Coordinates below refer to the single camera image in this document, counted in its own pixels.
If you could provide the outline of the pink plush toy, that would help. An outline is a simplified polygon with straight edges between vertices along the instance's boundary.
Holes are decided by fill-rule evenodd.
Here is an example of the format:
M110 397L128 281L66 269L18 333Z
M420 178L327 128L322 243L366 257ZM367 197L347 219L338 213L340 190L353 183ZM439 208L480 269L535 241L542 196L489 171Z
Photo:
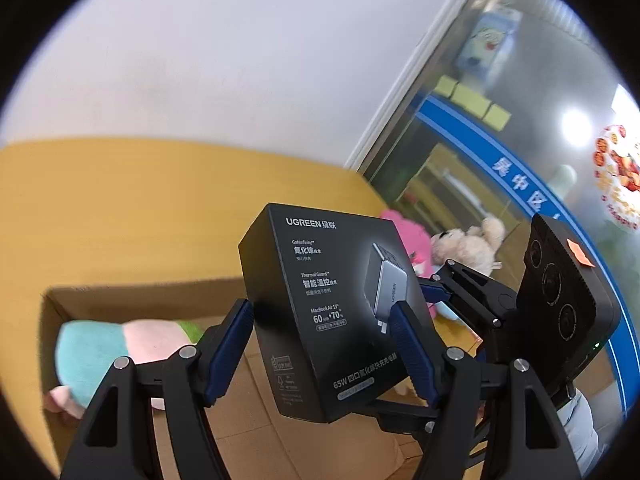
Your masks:
M414 273L419 278L429 278L433 274L431 237L419 223L405 218L400 212L385 209L381 218L393 222Z

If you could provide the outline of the grey right sleeve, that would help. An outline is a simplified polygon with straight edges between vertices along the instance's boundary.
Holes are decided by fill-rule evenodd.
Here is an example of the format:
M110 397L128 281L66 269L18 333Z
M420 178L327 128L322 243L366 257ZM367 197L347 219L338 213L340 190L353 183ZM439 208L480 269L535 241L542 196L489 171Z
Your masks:
M574 396L556 414L570 442L580 474L585 477L600 455L599 437L593 427L588 400L576 389Z

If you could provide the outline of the beige plush toy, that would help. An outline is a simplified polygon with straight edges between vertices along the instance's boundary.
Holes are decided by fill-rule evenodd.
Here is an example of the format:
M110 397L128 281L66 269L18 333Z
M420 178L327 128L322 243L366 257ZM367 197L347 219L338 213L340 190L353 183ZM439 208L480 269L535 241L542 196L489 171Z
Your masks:
M438 233L431 237L432 263L454 260L489 276L502 268L497 252L505 237L503 222L494 216L486 217L480 226L471 226L466 231L451 229Z

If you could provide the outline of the cardboard box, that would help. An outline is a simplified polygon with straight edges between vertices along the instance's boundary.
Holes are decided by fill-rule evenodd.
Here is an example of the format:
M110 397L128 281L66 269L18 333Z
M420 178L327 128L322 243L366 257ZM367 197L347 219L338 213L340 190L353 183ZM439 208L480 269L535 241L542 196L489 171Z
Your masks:
M167 359L221 323L245 295L240 278L48 289L40 313L40 377L58 460L65 460L96 388L94 382L80 388L68 374L72 366L96 358L91 368L103 375L119 356L137 364ZM409 479L422 455L413 437L386 434L367 416L329 425L281 416L255 337L206 417L235 479Z

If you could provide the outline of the black charger box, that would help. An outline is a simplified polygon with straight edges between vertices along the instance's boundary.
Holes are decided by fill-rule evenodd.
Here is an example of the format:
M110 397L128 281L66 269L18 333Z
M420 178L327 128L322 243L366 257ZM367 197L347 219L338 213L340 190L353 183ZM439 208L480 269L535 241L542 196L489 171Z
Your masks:
M328 424L407 377L390 308L405 300L433 321L393 222L268 204L239 253L281 415Z

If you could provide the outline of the light blue plush toy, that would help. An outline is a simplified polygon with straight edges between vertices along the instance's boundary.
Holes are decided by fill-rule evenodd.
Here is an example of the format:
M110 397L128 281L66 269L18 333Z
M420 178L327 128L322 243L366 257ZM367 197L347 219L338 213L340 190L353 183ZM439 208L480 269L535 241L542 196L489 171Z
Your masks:
M439 315L449 321L457 322L460 320L457 313L446 304L449 299L449 295L446 292L426 292L424 298L432 318L436 318Z

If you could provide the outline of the pig plush teal shirt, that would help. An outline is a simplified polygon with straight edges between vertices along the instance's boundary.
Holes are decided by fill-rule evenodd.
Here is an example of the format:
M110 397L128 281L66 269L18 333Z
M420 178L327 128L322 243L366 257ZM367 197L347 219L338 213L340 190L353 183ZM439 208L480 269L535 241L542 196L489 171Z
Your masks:
M116 359L126 356L136 364L161 361L187 344L197 344L202 336L201 327L190 321L66 322L53 352L58 385L44 395L44 408L80 419Z

